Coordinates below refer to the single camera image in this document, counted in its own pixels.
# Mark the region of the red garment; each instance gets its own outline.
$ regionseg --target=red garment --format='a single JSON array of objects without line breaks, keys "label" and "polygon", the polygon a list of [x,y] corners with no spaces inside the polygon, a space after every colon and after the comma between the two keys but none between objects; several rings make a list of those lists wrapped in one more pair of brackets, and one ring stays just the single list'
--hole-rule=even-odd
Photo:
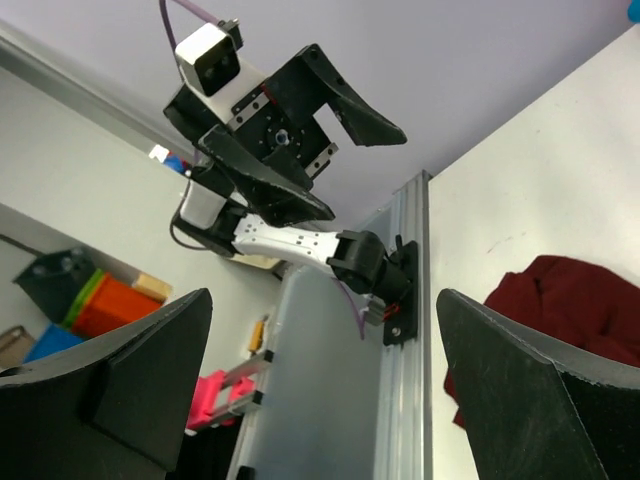
[{"label": "red garment", "polygon": [[[484,303],[522,325],[640,367],[640,288],[580,260],[543,255],[507,273]],[[456,398],[451,373],[444,388]],[[464,427],[460,410],[454,422]]]}]

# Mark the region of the white camera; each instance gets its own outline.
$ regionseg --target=white camera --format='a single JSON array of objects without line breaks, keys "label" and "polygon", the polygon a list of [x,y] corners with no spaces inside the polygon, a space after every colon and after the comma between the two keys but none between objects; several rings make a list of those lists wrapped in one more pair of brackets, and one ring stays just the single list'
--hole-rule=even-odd
[{"label": "white camera", "polygon": [[240,62],[231,36],[207,23],[176,48],[185,80],[210,97],[240,73]]}]

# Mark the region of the black cable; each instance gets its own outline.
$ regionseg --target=black cable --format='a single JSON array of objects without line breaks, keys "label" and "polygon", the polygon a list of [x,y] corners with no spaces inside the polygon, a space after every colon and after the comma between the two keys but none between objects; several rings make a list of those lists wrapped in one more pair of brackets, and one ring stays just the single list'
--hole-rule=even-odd
[{"label": "black cable", "polygon": [[167,34],[167,40],[169,40],[169,45],[171,46],[171,56],[176,62],[176,66],[178,67],[178,73],[179,73],[180,64],[178,63],[178,59],[175,56],[176,47],[178,45],[176,43],[176,37],[173,34],[173,28],[171,28],[171,20],[169,20],[169,11],[167,10],[167,0],[159,0],[158,4],[160,6],[160,16],[162,17],[162,24],[164,25],[164,30]]},{"label": "black cable", "polygon": [[40,250],[37,250],[37,249],[35,249],[33,247],[25,245],[24,243],[19,242],[15,238],[11,238],[8,235],[3,235],[3,234],[0,233],[0,241],[8,243],[9,245],[11,245],[13,247],[19,248],[23,252],[30,253],[34,257],[39,257],[39,256],[43,255],[43,252],[41,252]]},{"label": "black cable", "polygon": [[[180,205],[178,205],[176,213],[180,212],[180,209],[182,208],[182,205],[184,205],[184,202],[187,199],[187,194],[189,193],[190,189],[191,189],[191,180],[189,179],[187,181],[187,188],[184,189],[184,193],[182,194],[182,200],[180,201]],[[173,239],[173,241],[176,242],[181,247],[184,247],[184,248],[186,248],[188,250],[197,250],[197,251],[209,250],[207,247],[198,247],[196,245],[189,245],[188,243],[184,243],[176,235],[175,228],[176,228],[176,226],[173,224],[173,222],[171,222],[169,224],[169,235],[171,235],[171,238]]]}]

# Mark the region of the pink object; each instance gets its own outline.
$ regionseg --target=pink object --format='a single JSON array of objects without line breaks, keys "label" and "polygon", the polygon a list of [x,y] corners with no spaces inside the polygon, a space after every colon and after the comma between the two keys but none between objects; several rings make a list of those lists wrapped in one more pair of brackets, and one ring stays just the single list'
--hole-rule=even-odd
[{"label": "pink object", "polygon": [[[241,379],[238,383],[231,387],[231,393],[229,394],[229,403],[233,403],[240,397],[253,392],[253,389],[253,380],[250,380],[248,378]],[[226,422],[224,422],[223,425],[225,427],[229,427],[233,425],[233,422],[235,422],[235,419],[232,418],[231,420],[227,420]]]},{"label": "pink object", "polygon": [[196,390],[193,392],[191,409],[187,418],[187,428],[197,430],[211,420],[213,409],[222,384],[224,383],[225,372],[218,370],[208,377],[199,377],[196,383]]},{"label": "pink object", "polygon": [[[189,417],[187,419],[187,428],[189,430],[198,430],[211,422],[216,400],[222,390],[225,376],[226,373],[223,370],[218,370],[208,377],[198,378],[196,389],[193,393],[193,400],[191,401]],[[238,398],[251,393],[254,387],[255,385],[252,380],[242,378],[231,387],[228,403],[232,403]],[[223,425],[233,425],[233,422],[234,419],[231,419],[224,422]]]}]

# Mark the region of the red bin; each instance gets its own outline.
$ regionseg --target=red bin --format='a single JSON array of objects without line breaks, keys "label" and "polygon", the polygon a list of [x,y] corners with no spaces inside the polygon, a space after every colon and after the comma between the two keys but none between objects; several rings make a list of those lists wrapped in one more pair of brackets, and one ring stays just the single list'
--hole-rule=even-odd
[{"label": "red bin", "polygon": [[100,285],[76,318],[71,331],[93,338],[135,322],[161,304],[105,274]]}]

